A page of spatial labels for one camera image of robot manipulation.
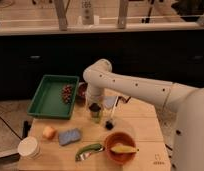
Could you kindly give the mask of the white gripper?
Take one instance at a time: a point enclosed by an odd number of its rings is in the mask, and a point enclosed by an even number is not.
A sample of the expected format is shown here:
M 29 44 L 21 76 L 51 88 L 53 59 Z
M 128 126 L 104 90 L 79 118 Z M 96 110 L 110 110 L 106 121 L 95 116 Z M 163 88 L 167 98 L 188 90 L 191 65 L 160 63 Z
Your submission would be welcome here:
M 104 89 L 95 87 L 91 84 L 87 86 L 86 101 L 87 105 L 91 106 L 93 103 L 101 105 L 104 99 Z

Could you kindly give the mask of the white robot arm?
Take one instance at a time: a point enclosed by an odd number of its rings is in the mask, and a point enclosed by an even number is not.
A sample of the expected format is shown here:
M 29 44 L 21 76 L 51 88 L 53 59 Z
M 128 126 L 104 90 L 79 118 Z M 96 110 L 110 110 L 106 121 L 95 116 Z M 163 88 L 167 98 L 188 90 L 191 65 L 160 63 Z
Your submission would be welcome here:
M 204 88 L 112 72 L 100 59 L 83 72 L 88 103 L 103 99 L 108 88 L 177 114 L 171 171 L 204 171 Z

